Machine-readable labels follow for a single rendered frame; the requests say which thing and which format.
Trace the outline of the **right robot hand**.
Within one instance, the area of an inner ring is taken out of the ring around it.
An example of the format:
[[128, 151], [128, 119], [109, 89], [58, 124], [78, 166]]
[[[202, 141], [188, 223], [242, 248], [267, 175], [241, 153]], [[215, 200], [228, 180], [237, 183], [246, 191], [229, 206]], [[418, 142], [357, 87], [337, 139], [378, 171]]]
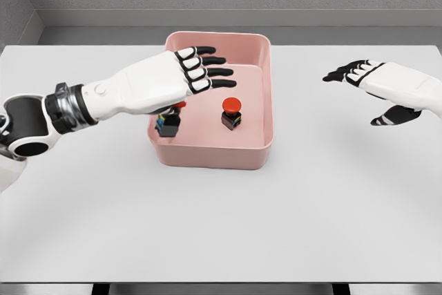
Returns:
[[353, 61], [328, 73], [324, 82], [345, 82], [367, 94], [392, 102], [372, 126], [396, 126], [430, 111], [442, 119], [442, 81], [418, 70], [372, 59]]

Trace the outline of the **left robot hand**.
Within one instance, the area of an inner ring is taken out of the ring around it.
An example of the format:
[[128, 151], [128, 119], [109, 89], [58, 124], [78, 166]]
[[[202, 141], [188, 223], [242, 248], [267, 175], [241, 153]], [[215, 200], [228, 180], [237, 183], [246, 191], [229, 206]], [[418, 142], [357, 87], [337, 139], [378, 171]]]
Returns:
[[161, 113], [191, 95], [217, 88], [234, 88], [233, 70], [221, 65], [212, 46], [164, 51], [125, 68], [122, 105], [131, 114]]

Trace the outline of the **red button industrial switch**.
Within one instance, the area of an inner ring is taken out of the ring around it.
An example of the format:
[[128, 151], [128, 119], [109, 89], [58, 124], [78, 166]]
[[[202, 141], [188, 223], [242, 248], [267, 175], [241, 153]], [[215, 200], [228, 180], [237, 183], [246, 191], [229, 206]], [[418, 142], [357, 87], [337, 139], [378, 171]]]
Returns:
[[160, 137], [175, 137], [180, 126], [180, 113], [182, 108], [186, 106], [186, 102], [180, 102], [172, 105], [170, 109], [157, 116], [155, 129]]
[[222, 102], [221, 121], [231, 131], [241, 123], [241, 107], [241, 101], [235, 97], [228, 97]]

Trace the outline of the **pink plastic basket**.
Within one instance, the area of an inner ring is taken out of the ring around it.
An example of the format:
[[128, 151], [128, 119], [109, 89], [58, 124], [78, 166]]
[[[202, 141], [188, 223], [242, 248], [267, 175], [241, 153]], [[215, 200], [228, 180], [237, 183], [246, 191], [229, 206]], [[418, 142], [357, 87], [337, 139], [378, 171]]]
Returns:
[[[166, 50], [213, 46], [226, 59], [234, 88], [219, 88], [190, 96], [180, 114], [175, 137], [160, 137], [156, 117], [147, 135], [160, 162], [170, 166], [219, 169], [259, 169], [273, 142], [271, 44], [263, 35], [232, 32], [174, 32]], [[222, 124], [222, 102], [235, 97], [242, 103], [242, 121], [229, 130]]]

